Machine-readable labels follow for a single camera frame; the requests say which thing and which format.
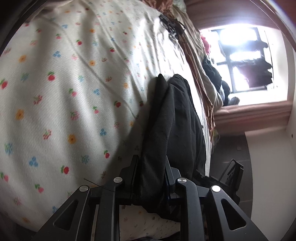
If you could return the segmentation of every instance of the black metal frame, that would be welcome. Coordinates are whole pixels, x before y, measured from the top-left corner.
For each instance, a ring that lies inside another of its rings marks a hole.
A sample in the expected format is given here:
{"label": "black metal frame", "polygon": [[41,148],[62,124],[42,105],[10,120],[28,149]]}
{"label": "black metal frame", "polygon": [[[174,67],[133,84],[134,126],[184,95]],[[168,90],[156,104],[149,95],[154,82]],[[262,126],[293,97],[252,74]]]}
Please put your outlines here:
{"label": "black metal frame", "polygon": [[[250,29],[253,29],[256,32],[257,40],[261,40],[258,28],[250,27]],[[222,30],[224,30],[224,29],[223,28],[222,29],[214,29],[214,30],[212,30],[212,32],[217,32],[217,34],[220,36],[220,33],[221,33]],[[224,44],[220,40],[218,41],[218,43],[220,44],[220,46],[222,48],[224,47]],[[261,54],[261,58],[265,60],[265,55],[264,55],[264,49],[263,48],[260,49],[260,54]],[[229,70],[229,74],[230,74],[231,86],[232,86],[232,92],[231,93],[267,90],[266,86],[262,86],[262,87],[250,88],[249,90],[245,90],[245,91],[237,91],[236,87],[235,87],[235,80],[234,80],[234,75],[233,75],[233,68],[235,66],[232,64],[235,61],[231,60],[230,59],[230,54],[226,54],[226,53],[225,53],[225,59],[226,59],[226,61],[218,62],[216,64],[217,65],[225,65],[225,64],[227,65],[228,70]]]}
{"label": "black metal frame", "polygon": [[[137,183],[139,157],[105,186],[81,186],[42,226],[32,241],[119,241],[119,205],[131,205]],[[181,206],[180,241],[204,241],[202,205],[211,241],[267,241],[257,226],[218,186],[204,188],[182,178],[166,159],[165,189],[169,205]],[[96,206],[98,215],[94,221]]]}

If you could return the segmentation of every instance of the window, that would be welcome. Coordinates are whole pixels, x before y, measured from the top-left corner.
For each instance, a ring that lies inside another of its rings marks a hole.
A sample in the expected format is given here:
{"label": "window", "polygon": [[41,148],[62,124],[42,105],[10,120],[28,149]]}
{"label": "window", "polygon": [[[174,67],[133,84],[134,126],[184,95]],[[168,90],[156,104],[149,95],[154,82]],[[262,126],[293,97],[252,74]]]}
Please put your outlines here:
{"label": "window", "polygon": [[234,61],[252,60],[263,58],[264,49],[253,52],[229,52],[221,53],[220,49],[233,46],[243,46],[248,40],[261,40],[257,27],[232,26],[222,29],[211,30],[211,58],[217,64],[217,70],[222,79],[228,83],[231,93],[266,90],[266,86],[249,88],[247,80],[233,65]]}

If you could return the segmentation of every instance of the window frame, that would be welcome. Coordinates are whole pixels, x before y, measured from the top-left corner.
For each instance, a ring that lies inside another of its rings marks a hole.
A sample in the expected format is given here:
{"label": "window frame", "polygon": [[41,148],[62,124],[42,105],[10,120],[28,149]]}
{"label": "window frame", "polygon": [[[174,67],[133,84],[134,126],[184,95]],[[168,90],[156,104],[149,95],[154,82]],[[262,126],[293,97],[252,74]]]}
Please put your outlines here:
{"label": "window frame", "polygon": [[[259,31],[258,31],[258,28],[257,27],[249,27],[250,29],[253,29],[256,33],[256,36],[257,36],[257,40],[261,40],[260,38],[260,34],[259,34]],[[220,29],[213,29],[211,30],[211,32],[216,32],[219,36],[219,40],[218,40],[218,43],[219,45],[223,48],[223,46],[225,46],[224,44],[222,44],[221,40],[220,40],[220,33],[222,30],[224,30],[225,28],[220,28]],[[265,55],[264,55],[264,49],[263,48],[260,48],[259,49],[260,51],[260,54],[261,54],[261,58],[265,60]],[[235,66],[232,65],[233,60],[230,59],[230,55],[227,55],[225,54],[225,59],[226,61],[223,61],[223,62],[218,62],[216,63],[218,66],[219,65],[227,65],[228,67],[228,71],[229,71],[229,74],[230,74],[230,80],[231,80],[231,85],[232,85],[232,92],[231,94],[233,93],[241,93],[241,92],[249,92],[249,91],[259,91],[259,90],[267,90],[267,87],[266,86],[261,86],[261,87],[255,87],[255,88],[250,88],[248,90],[243,90],[243,91],[238,91],[236,89],[236,86],[235,86],[235,80],[234,80],[234,74],[233,74],[233,68],[235,68]]]}

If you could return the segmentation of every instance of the mattress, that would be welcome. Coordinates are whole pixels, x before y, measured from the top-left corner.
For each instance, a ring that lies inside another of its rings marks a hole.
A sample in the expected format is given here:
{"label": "mattress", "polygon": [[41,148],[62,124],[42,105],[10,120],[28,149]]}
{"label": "mattress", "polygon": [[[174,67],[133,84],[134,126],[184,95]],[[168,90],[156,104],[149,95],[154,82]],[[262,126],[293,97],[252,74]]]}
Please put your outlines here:
{"label": "mattress", "polygon": [[[103,185],[128,166],[140,154],[159,73],[187,79],[209,173],[200,95],[158,16],[136,0],[75,0],[16,32],[0,58],[0,208],[12,220],[37,231],[79,186]],[[120,210],[122,240],[165,238],[179,227],[141,207]]]}

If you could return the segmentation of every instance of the blue flower print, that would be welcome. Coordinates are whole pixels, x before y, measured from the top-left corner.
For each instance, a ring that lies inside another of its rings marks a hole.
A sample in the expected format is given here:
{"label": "blue flower print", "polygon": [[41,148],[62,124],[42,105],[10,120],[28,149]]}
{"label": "blue flower print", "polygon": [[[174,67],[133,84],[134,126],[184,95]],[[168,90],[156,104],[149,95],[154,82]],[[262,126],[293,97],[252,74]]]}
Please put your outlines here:
{"label": "blue flower print", "polygon": [[56,52],[53,54],[53,56],[54,56],[54,57],[58,57],[58,58],[61,57],[61,55],[59,54],[59,51],[56,51]]}
{"label": "blue flower print", "polygon": [[101,129],[100,136],[105,136],[107,132],[104,129]]}
{"label": "blue flower print", "polygon": [[78,80],[79,80],[79,82],[82,82],[84,80],[84,77],[82,75],[79,75]]}
{"label": "blue flower print", "polygon": [[36,157],[32,157],[31,161],[29,161],[29,165],[34,167],[38,167],[38,162],[36,161]]}
{"label": "blue flower print", "polygon": [[100,90],[99,90],[99,89],[95,89],[95,90],[94,90],[94,94],[96,94],[96,95],[100,95]]}
{"label": "blue flower print", "polygon": [[5,153],[7,155],[10,155],[12,153],[12,143],[4,144],[5,147]]}
{"label": "blue flower print", "polygon": [[29,77],[28,73],[22,73],[22,77],[21,77],[21,81],[24,82],[25,80],[27,80],[27,78]]}
{"label": "blue flower print", "polygon": [[81,162],[87,164],[90,161],[89,155],[81,156]]}

